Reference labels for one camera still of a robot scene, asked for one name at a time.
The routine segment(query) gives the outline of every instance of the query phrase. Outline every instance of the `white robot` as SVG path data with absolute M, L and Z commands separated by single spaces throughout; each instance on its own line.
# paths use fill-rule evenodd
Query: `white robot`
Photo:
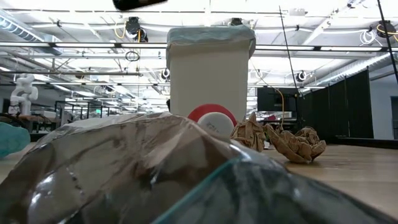
M 37 100 L 38 91 L 37 88 L 32 86 L 32 82 L 35 80 L 32 74 L 22 74 L 16 81 L 16 88 L 11 93 L 10 107 L 8 108 L 9 114 L 30 115 L 31 101 Z

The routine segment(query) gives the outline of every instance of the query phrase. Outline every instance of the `red lid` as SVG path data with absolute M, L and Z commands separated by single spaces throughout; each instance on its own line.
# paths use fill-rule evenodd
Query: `red lid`
M 236 122 L 234 115 L 228 109 L 226 109 L 224 106 L 217 105 L 217 104 L 209 103 L 209 104 L 198 106 L 188 115 L 188 118 L 195 122 L 198 122 L 199 119 L 203 115 L 205 115 L 207 113 L 212 113 L 212 112 L 219 112 L 219 113 L 225 114 L 226 116 L 228 116 L 231 119 L 234 126 L 236 126 L 237 122 Z

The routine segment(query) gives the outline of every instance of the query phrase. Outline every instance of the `crumpled brown paper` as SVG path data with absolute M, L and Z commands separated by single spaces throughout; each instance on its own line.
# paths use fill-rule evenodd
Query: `crumpled brown paper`
M 231 139 L 234 139 L 246 147 L 261 152 L 264 149 L 264 141 L 266 135 L 262 126 L 256 121 L 256 114 L 250 114 L 249 120 L 238 123 L 232 134 Z
M 282 128 L 275 131 L 269 124 L 264 129 L 276 150 L 292 162 L 312 162 L 326 149 L 326 142 L 320 141 L 317 132 L 311 127 L 301 129 L 296 135 Z

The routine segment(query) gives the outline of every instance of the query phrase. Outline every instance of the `white container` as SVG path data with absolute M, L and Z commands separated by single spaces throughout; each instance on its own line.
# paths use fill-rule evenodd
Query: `white container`
M 167 35 L 173 114 L 188 116 L 215 103 L 242 120 L 246 115 L 248 61 L 256 48 L 246 26 L 183 27 Z

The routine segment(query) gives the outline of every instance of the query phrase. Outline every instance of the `wooden tabletop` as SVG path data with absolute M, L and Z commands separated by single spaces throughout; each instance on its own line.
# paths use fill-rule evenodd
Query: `wooden tabletop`
M 288 170 L 324 182 L 398 219 L 398 150 L 327 146 L 312 164 L 293 164 L 263 151 Z

